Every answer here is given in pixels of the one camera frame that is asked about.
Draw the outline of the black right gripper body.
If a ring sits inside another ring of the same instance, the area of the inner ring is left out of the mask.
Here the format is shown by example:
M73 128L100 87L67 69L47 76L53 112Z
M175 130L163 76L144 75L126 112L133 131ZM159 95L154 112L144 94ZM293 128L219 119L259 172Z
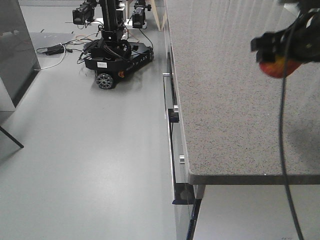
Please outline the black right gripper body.
M301 63L320 61L320 2L318 0L288 0L296 3L298 16L287 28L267 31L250 42L258 63L274 63L287 56Z

